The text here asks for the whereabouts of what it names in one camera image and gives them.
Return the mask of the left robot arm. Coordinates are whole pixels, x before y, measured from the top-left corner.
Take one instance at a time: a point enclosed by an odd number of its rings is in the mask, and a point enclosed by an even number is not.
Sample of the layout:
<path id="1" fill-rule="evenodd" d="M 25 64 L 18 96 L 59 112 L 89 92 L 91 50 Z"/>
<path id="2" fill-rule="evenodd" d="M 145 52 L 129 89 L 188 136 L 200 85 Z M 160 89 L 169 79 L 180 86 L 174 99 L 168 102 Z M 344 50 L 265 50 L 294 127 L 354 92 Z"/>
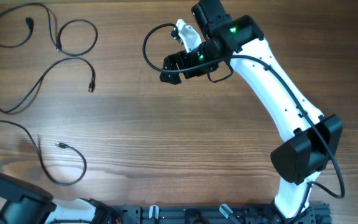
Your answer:
<path id="1" fill-rule="evenodd" d="M 119 223 L 97 200 L 56 200 L 48 191 L 0 173 L 0 223 Z"/>

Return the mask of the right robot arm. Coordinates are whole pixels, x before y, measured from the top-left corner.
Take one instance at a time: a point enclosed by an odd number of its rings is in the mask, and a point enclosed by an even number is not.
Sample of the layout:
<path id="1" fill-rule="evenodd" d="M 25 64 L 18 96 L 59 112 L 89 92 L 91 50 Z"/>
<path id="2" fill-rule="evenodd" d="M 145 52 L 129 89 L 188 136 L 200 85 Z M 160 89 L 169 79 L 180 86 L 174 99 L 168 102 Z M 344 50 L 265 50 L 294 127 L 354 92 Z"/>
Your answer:
<path id="1" fill-rule="evenodd" d="M 198 28 L 183 20 L 172 25 L 171 36 L 184 50 L 165 58 L 160 80 L 177 85 L 183 78 L 208 76 L 221 62 L 239 74 L 265 106 L 283 141 L 270 155 L 280 185 L 269 220 L 330 222 L 329 208 L 311 205 L 308 199 L 327 164 L 337 164 L 341 120 L 325 116 L 297 89 L 253 18 L 233 19 L 220 1 L 200 1 L 191 11 Z"/>

